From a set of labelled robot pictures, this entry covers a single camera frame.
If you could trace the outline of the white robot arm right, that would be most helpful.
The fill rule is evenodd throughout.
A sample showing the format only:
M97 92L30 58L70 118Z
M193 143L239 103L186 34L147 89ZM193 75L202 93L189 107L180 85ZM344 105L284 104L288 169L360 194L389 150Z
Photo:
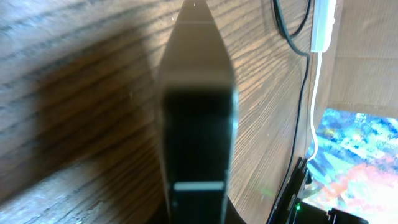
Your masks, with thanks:
M298 201L287 222L288 224L369 224L363 218L332 208L329 211Z

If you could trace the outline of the Galaxy smartphone with reflective screen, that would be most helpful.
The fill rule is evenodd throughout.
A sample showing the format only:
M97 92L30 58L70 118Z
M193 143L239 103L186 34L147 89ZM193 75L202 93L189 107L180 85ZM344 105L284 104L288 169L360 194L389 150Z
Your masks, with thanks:
M238 88L205 1L184 1L160 62L157 123L170 223L223 223Z

